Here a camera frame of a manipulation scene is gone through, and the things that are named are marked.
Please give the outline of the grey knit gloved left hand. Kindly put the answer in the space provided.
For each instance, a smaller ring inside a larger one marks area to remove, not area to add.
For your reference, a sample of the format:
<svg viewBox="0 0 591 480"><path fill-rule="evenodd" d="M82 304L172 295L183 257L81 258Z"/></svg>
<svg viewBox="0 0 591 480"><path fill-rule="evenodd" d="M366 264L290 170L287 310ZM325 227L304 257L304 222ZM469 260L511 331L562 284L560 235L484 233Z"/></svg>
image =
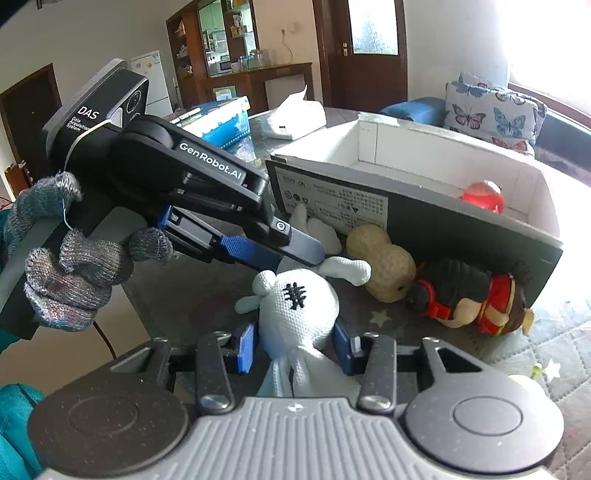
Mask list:
<svg viewBox="0 0 591 480"><path fill-rule="evenodd" d="M21 192L11 208L1 213L1 264L6 265L19 243L43 218L63 219L73 202L83 199L78 180L69 172L39 180ZM34 248L25 264L24 293L40 324L77 332L87 329L111 297L112 287L126 282L136 262L167 262L171 242L157 228L133 233L122 246L86 238L70 228L58 255Z"/></svg>

